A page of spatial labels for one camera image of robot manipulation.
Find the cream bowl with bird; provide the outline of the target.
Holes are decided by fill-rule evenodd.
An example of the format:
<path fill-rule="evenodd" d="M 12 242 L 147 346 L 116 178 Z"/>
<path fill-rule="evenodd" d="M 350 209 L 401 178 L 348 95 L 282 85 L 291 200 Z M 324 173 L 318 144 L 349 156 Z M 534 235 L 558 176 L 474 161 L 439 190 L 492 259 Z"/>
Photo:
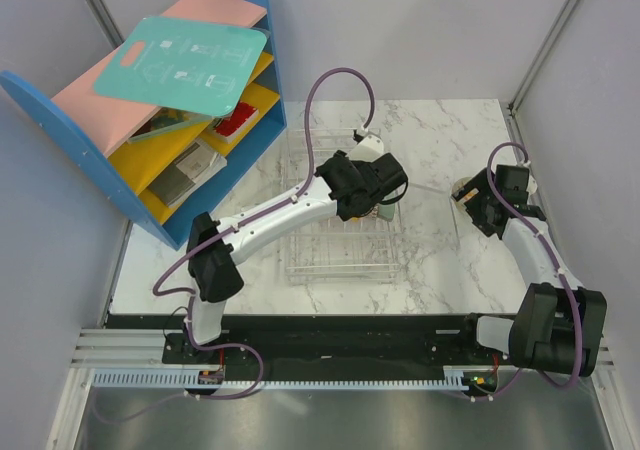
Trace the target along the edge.
<path fill-rule="evenodd" d="M 472 184 L 471 177 L 463 177 L 457 180 L 451 189 L 451 198 L 453 202 L 460 206 L 477 194 L 477 189 Z"/>

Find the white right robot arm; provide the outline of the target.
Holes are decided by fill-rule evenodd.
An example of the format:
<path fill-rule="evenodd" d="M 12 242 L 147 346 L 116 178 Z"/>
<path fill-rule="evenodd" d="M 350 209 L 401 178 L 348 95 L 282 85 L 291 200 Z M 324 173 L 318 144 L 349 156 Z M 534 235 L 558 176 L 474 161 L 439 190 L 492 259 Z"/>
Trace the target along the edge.
<path fill-rule="evenodd" d="M 529 202 L 530 181 L 527 169 L 499 165 L 452 187 L 457 208 L 481 233 L 506 246 L 527 287 L 513 318 L 474 316 L 475 329 L 458 338 L 458 351 L 473 364 L 498 350 L 517 368 L 571 375 L 580 346 L 579 375 L 588 377 L 596 366 L 607 302 L 564 267 L 552 242 L 540 242 L 548 224 L 541 208 Z"/>

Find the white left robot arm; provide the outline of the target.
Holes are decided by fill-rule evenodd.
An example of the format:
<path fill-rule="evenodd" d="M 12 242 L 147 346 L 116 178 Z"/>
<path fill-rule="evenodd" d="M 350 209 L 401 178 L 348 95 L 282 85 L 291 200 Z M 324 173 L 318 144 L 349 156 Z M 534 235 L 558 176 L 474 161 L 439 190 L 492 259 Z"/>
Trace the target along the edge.
<path fill-rule="evenodd" d="M 244 287 L 239 266 L 273 241 L 334 217 L 347 222 L 380 205 L 393 205 L 408 189 L 400 162 L 375 135 L 348 152 L 336 151 L 294 188 L 251 210 L 214 221 L 197 216 L 187 246 L 188 273 L 196 285 L 186 320 L 185 352 L 208 363 L 219 352 L 226 303 Z"/>

